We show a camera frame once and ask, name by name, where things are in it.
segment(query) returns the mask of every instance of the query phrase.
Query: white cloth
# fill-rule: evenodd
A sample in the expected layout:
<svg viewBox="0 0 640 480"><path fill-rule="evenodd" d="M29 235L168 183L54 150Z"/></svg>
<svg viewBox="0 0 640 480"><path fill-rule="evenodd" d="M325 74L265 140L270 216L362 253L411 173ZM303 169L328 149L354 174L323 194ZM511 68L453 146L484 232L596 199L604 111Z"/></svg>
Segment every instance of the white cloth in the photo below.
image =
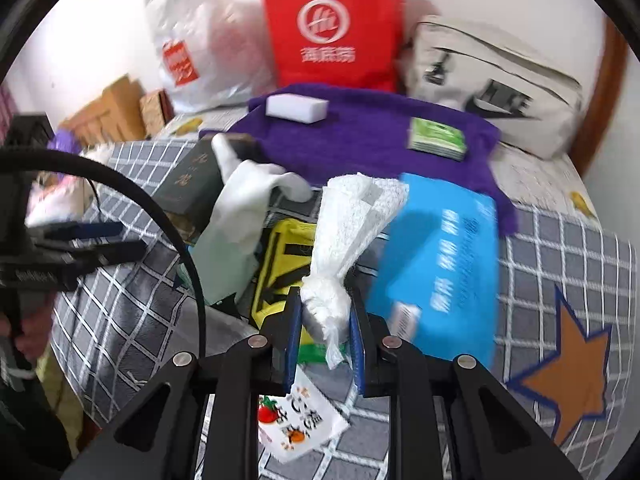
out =
<svg viewBox="0 0 640 480"><path fill-rule="evenodd" d="M101 144L81 156L107 165L113 153L113 144ZM95 183L97 189L101 184ZM54 222L78 221L94 199L94 192L85 178L66 175L55 186L31 187L28 215L24 224L36 227Z"/></svg>
<svg viewBox="0 0 640 480"><path fill-rule="evenodd" d="M597 216L587 188L566 153L542 160L500 142L491 152L489 167L498 187L514 202L558 211L575 216L585 224L600 226L597 218L585 216L572 201L572 192L579 193Z"/></svg>
<svg viewBox="0 0 640 480"><path fill-rule="evenodd" d="M213 137L225 186L213 207L211 220L196 242L191 256L198 269L204 298L217 303L231 294L242 294L258 267L254 251L269 206L271 190L279 187L294 202L311 199L309 184L275 164L240 161L225 136ZM180 276L187 277L184 269Z"/></svg>
<svg viewBox="0 0 640 480"><path fill-rule="evenodd" d="M326 344L330 369L342 361L351 298L342 283L347 271L398 214L409 187L396 179L363 174L332 178L322 190L311 272L302 278L303 322L316 342Z"/></svg>

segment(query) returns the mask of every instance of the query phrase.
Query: book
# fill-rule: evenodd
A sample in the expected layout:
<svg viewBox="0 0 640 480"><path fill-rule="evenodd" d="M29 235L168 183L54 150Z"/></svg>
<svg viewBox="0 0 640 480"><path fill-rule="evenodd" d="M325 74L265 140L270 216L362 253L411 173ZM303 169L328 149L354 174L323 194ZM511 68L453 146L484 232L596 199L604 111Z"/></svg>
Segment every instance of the book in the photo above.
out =
<svg viewBox="0 0 640 480"><path fill-rule="evenodd" d="M240 159L261 162L258 145L249 134L218 135L227 135ZM211 148L212 137L200 139L169 172L153 196L182 239L191 245L209 224L213 206L224 186Z"/></svg>

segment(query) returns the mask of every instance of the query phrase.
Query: white plastic bag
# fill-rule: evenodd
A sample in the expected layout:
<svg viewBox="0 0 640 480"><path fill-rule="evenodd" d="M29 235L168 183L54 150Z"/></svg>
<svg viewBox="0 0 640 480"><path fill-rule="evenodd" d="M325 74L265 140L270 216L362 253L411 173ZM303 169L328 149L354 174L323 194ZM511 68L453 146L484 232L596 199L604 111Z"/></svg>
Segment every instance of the white plastic bag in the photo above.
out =
<svg viewBox="0 0 640 480"><path fill-rule="evenodd" d="M273 89L233 0L145 0L145 7L176 113L240 104Z"/></svg>

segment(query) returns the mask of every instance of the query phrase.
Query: screw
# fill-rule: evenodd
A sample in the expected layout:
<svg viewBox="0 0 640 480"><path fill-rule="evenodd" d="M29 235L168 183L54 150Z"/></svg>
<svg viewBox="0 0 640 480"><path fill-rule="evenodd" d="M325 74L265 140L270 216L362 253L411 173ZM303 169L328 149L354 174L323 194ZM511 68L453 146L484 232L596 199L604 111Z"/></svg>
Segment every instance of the screw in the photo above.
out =
<svg viewBox="0 0 640 480"><path fill-rule="evenodd" d="M191 354L189 352L178 352L174 355L174 365L186 366L191 362Z"/></svg>
<svg viewBox="0 0 640 480"><path fill-rule="evenodd" d="M402 339L394 335L386 335L382 338L382 344L387 348L400 348Z"/></svg>
<svg viewBox="0 0 640 480"><path fill-rule="evenodd" d="M476 361L476 358L471 355L463 354L458 357L458 366L460 366L460 368L473 370L477 364L478 361Z"/></svg>
<svg viewBox="0 0 640 480"><path fill-rule="evenodd" d="M251 348L262 348L267 344L268 339L261 334L256 334L252 335L247 342Z"/></svg>

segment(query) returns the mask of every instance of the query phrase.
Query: gray plaid bedsheet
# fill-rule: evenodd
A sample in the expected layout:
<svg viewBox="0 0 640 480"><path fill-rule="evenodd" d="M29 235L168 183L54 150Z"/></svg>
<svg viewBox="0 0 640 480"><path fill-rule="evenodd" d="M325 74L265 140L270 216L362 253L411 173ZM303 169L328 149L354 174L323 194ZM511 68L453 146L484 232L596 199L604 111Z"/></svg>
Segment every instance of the gray plaid bedsheet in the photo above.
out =
<svg viewBox="0 0 640 480"><path fill-rule="evenodd" d="M114 150L110 166L150 194L193 142L128 142ZM56 305L52 345L88 414L105 424L140 386L177 351L196 351L193 298L172 289L177 255L146 213L128 199L98 187L108 219L126 225L126 237L142 237L148 254L135 266L101 269L75 294L62 294ZM307 203L271 199L267 225L281 218L315 221L320 192ZM597 477L625 403L636 318L636 254L628 242L585 226L575 218L517 205L520 231L500 244L499 316L492 373L502 382L539 362L556 348L553 284L564 291L587 333L612 324L607 370L607 412L603 420L583 421L563 446L587 479ZM97 220L95 204L85 215ZM357 264L364 292L375 279L386 241L381 234ZM241 308L248 308L249 290ZM208 309L210 353L225 351L252 332L247 325ZM260 447L260 477L271 480L383 480L387 468L388 399L356 394L346 364L329 373L307 365L311 380L343 412L351 427L321 449L281 465ZM518 401L547 432L554 412L519 394ZM202 431L204 452L209 417ZM441 426L440 460L450 478L449 453Z"/></svg>

